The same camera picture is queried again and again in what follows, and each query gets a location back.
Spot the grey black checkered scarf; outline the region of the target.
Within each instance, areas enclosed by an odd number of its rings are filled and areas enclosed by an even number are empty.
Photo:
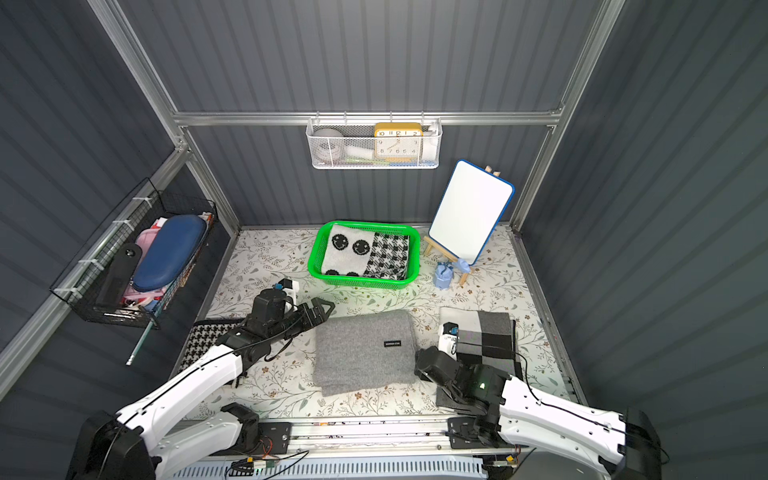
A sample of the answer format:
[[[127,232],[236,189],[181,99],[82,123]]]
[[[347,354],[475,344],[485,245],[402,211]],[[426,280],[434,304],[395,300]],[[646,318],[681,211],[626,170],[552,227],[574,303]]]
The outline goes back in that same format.
[[[516,375],[516,323],[508,313],[441,307],[439,314],[439,335],[444,323],[458,325],[456,357],[462,366],[484,365]]]

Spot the plain grey scarf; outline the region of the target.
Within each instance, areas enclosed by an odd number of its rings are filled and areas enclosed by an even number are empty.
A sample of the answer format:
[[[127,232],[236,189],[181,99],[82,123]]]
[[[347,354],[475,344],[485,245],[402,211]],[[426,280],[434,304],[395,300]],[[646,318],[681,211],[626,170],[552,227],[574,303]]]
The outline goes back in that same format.
[[[332,318],[315,337],[313,379],[326,397],[416,381],[414,325],[404,310]]]

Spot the smiley houndstooth knit scarf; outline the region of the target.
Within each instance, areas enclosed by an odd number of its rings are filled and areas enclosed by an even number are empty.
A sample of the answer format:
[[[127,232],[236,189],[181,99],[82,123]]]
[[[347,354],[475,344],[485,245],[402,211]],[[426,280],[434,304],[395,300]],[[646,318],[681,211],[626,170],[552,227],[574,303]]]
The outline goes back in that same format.
[[[406,235],[334,225],[320,273],[401,281],[407,276],[409,249]]]

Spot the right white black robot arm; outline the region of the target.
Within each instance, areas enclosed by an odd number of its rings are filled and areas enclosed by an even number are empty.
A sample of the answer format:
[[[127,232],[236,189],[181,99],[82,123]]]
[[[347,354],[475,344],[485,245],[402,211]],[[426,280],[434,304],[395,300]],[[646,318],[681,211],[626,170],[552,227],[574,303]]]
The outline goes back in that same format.
[[[436,346],[415,354],[415,373],[472,413],[449,435],[500,449],[556,454],[610,479],[660,479],[660,437],[648,415],[581,405],[532,387],[498,368],[465,365]]]

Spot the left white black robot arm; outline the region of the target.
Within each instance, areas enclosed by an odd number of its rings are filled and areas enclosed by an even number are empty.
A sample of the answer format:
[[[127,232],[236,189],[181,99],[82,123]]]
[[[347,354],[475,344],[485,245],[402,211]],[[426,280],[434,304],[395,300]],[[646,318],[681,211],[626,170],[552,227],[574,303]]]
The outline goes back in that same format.
[[[259,416],[232,402],[192,427],[175,427],[195,406],[254,364],[271,357],[277,341],[329,319],[331,301],[296,301],[298,284],[283,279],[261,291],[251,313],[218,337],[189,367],[115,414],[100,411],[81,427],[67,471],[69,479],[165,479],[217,452],[247,455],[268,448]]]

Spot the black white houndstooth scarf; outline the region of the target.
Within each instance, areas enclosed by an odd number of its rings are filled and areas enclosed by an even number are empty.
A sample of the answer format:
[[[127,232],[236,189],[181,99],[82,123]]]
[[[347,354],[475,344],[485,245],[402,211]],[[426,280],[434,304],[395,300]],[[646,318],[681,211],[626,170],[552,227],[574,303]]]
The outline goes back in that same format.
[[[204,319],[196,322],[182,349],[176,372],[180,373],[204,355],[216,340],[243,323],[243,319]]]

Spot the green plastic basket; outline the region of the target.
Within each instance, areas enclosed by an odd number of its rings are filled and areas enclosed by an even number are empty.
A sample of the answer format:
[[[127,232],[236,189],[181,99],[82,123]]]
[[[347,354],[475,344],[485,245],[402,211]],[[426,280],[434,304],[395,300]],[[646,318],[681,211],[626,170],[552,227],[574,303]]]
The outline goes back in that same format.
[[[403,289],[420,272],[420,236],[407,225],[332,221],[317,233],[308,270],[329,285]]]

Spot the pink items in basket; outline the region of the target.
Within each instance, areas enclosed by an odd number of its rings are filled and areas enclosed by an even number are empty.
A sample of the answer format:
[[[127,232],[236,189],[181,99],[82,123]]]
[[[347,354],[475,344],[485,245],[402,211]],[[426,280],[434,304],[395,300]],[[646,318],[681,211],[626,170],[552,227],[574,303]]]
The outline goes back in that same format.
[[[139,260],[138,267],[146,258],[150,247],[154,243],[157,235],[162,229],[163,225],[167,221],[166,217],[159,217],[154,221],[152,226],[143,230],[137,237],[136,244],[141,248],[142,255]],[[162,286],[158,289],[140,292],[136,290],[133,284],[130,284],[123,296],[123,307],[129,310],[140,310],[141,308],[148,308],[152,310],[155,308],[157,302],[159,302],[167,291],[168,285]]]

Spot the small blue figurine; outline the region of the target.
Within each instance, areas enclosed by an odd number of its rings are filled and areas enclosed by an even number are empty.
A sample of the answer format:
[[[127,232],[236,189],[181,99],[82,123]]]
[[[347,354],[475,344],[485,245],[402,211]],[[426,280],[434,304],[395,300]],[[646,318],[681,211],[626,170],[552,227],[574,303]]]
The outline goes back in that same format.
[[[458,285],[463,286],[471,273],[470,265],[463,259],[438,262],[433,277],[434,286],[440,290],[448,289],[456,273],[459,274]]]

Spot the wooden easel stand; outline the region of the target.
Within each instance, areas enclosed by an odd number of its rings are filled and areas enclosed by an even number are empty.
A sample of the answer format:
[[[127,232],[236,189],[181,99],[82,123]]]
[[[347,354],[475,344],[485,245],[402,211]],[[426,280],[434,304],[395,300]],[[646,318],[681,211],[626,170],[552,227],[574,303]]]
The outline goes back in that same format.
[[[441,246],[436,240],[432,239],[429,235],[424,236],[424,241],[426,242],[426,249],[425,249],[426,255],[429,255],[432,250],[436,250],[440,252],[447,259],[447,261],[456,261],[458,259],[461,259],[456,255],[452,254],[445,247]]]

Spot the white tape roll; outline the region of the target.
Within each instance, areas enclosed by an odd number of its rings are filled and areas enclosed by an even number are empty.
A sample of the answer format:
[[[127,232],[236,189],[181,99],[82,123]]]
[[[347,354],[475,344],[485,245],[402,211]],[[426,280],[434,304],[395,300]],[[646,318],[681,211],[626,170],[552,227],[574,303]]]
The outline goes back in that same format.
[[[309,137],[313,159],[318,163],[332,163],[345,158],[344,135],[335,129],[315,130]]]

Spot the yellow alarm clock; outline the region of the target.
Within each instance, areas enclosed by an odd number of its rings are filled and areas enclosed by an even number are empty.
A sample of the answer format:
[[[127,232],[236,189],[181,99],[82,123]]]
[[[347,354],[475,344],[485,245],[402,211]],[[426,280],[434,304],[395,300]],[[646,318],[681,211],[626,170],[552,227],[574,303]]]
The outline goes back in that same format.
[[[374,126],[374,156],[387,162],[421,157],[424,132],[417,122],[380,122]]]

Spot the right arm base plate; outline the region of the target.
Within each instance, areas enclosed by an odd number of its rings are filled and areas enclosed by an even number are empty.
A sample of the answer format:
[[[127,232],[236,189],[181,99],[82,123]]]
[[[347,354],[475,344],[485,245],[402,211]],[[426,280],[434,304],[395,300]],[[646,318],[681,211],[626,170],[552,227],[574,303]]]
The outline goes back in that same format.
[[[446,435],[455,450],[510,447],[497,433],[479,428],[474,417],[449,418]]]

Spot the aluminium front rail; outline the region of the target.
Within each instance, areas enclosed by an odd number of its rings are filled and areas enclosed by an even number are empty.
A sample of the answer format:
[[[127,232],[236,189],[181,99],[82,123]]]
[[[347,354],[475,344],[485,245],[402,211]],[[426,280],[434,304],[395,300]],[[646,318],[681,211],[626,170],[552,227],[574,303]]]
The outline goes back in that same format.
[[[193,425],[195,427],[212,428],[215,420],[224,420],[225,423],[232,423],[234,427],[230,428],[234,433],[230,436],[229,443],[225,440],[219,447],[212,447],[223,450],[227,448],[238,447],[241,431],[244,425],[258,423],[258,415],[245,409],[245,414],[241,419],[232,413],[219,412],[212,418],[201,421]],[[125,425],[126,429],[141,427],[142,438],[145,441],[147,450],[153,450],[159,445],[161,440],[170,439],[168,432],[176,425],[178,419],[170,419],[167,422],[157,417],[155,414],[141,413],[140,411],[129,412],[123,409],[118,412],[117,420]],[[611,462],[618,462],[618,458],[623,455],[620,450],[626,442],[623,440],[621,432],[615,432],[602,425],[591,424],[571,418],[564,414],[563,419],[556,418],[554,422],[548,420],[549,417],[541,418],[535,416],[520,416],[518,414],[512,417],[502,416],[500,426],[482,427],[490,432],[497,433],[501,439],[510,444],[510,447],[504,448],[480,448],[493,450],[510,450],[513,445],[521,447],[537,447],[551,452],[560,452],[570,455],[578,451],[591,451],[597,455],[602,455]],[[446,435],[448,417],[392,417],[392,418],[341,418],[329,422],[310,422],[309,419],[299,419],[290,422],[293,424],[292,433],[299,437],[332,437],[340,438],[345,442],[362,445],[365,442],[375,442],[379,438],[394,439],[415,439],[416,443],[426,442],[427,434],[429,437],[440,437]]]

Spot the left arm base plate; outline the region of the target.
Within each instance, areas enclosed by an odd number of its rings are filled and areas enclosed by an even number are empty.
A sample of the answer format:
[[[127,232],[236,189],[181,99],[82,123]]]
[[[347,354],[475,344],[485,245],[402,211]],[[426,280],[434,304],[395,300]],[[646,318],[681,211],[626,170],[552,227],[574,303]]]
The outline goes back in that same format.
[[[258,422],[244,425],[235,450],[248,455],[285,454],[288,451],[292,427],[290,422]]]

